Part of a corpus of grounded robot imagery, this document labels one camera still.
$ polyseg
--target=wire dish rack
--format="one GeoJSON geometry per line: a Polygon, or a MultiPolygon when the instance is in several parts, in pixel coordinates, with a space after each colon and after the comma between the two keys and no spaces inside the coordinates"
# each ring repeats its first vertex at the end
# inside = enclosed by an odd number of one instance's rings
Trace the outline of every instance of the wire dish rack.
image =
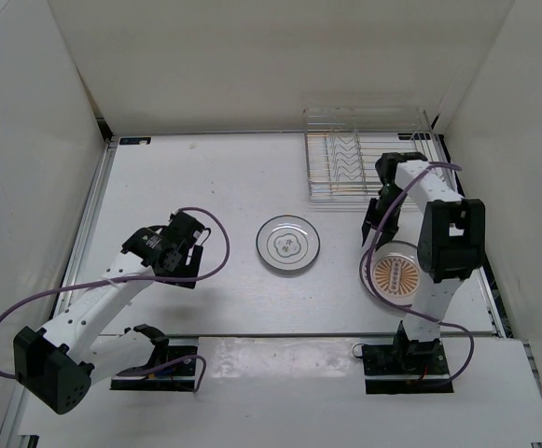
{"type": "MultiPolygon", "coordinates": [[[[382,187],[374,164],[385,152],[417,151],[429,161],[444,161],[419,109],[314,107],[304,111],[304,118],[308,186],[315,203],[368,206],[382,187]]],[[[449,174],[437,173],[454,185],[449,174]]]]}

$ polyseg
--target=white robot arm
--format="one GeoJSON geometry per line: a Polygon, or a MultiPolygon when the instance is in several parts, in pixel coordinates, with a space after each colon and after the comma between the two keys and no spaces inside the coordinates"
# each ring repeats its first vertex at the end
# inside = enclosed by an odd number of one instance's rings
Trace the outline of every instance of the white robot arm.
{"type": "Polygon", "coordinates": [[[38,331],[25,327],[14,339],[16,380],[56,413],[68,413],[90,386],[120,371],[151,369],[166,361],[169,340],[159,330],[139,325],[104,343],[95,342],[104,327],[156,277],[186,281],[165,283],[195,287],[202,258],[198,238],[205,230],[184,212],[169,225],[142,228],[123,244],[104,273],[104,286],[84,292],[63,313],[38,331]],[[125,281],[120,277],[139,279],[125,281]]]}
{"type": "Polygon", "coordinates": [[[383,154],[376,163],[382,189],[379,198],[370,201],[362,226],[364,240],[371,229],[382,232],[376,236],[378,247],[393,240],[402,204],[396,201],[404,191],[423,212],[424,220],[417,249],[421,268],[419,288],[399,324],[393,344],[367,348],[364,357],[368,362],[367,376],[407,381],[410,372],[412,375],[423,372],[447,377],[449,370],[440,342],[439,322],[459,286],[485,260],[484,204],[464,198],[434,171],[424,173],[416,182],[416,177],[428,167],[424,155],[417,152],[383,154]]]}

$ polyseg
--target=small black sticker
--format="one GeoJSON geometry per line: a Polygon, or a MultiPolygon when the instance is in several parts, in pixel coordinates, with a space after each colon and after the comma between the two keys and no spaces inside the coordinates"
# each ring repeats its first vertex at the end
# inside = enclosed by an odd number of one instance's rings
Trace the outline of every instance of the small black sticker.
{"type": "Polygon", "coordinates": [[[150,145],[150,137],[123,137],[120,145],[150,145]]]}

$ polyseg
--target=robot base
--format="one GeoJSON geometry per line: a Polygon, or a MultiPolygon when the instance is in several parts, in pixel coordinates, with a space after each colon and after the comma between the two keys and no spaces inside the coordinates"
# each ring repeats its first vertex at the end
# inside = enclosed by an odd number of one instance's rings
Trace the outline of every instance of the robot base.
{"type": "Polygon", "coordinates": [[[443,384],[449,378],[449,367],[442,344],[431,357],[399,359],[393,344],[362,345],[368,395],[453,392],[452,383],[443,384]]]}
{"type": "MultiPolygon", "coordinates": [[[[165,360],[171,361],[186,355],[196,355],[195,345],[169,345],[165,360]]],[[[167,374],[152,375],[147,378],[115,376],[111,378],[111,390],[139,390],[165,392],[193,392],[196,385],[196,359],[177,364],[167,374]]]]}

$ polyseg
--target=white tabletop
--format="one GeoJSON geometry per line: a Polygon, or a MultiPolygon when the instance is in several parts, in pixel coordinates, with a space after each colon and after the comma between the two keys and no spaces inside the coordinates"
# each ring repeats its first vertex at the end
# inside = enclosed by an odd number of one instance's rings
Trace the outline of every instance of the white tabletop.
{"type": "MultiPolygon", "coordinates": [[[[542,400],[520,341],[478,338],[453,394],[397,396],[366,395],[362,364],[351,356],[358,341],[202,338],[198,353],[209,369],[198,394],[112,391],[103,381],[63,416],[29,397],[20,433],[38,435],[38,448],[529,448],[542,442],[542,400]]],[[[443,342],[455,371],[467,340],[443,342]]]]}
{"type": "MultiPolygon", "coordinates": [[[[153,137],[149,145],[119,146],[98,221],[77,281],[98,278],[137,229],[164,224],[182,206],[213,212],[226,226],[231,257],[196,289],[154,285],[105,329],[118,334],[147,323],[177,335],[385,334],[401,316],[370,298],[358,280],[362,211],[327,211],[310,202],[300,133],[153,137]],[[269,218],[304,217],[318,230],[320,255],[301,276],[277,276],[258,258],[257,231],[269,218]]],[[[201,273],[223,258],[213,228],[201,273]]],[[[397,239],[415,243],[422,215],[404,210],[397,239]]],[[[475,273],[455,294],[447,320],[493,331],[485,289],[475,273]]]]}

